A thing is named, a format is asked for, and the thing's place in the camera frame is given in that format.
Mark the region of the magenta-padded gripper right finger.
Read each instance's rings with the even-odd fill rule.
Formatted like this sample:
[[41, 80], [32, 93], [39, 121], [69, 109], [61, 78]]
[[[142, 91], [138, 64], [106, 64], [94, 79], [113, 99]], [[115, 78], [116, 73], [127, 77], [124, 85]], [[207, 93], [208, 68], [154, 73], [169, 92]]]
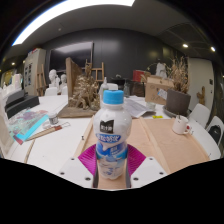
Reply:
[[167, 175], [154, 157], [146, 157], [132, 145], [128, 145], [126, 187], [140, 188]]

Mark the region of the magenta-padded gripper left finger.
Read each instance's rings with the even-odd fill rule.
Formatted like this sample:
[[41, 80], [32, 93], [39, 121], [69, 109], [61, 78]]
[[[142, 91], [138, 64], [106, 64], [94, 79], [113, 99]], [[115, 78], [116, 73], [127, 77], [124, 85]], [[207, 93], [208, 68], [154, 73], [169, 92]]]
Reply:
[[92, 145], [78, 157], [70, 158], [58, 176], [84, 188], [97, 188], [99, 175], [95, 148], [96, 145]]

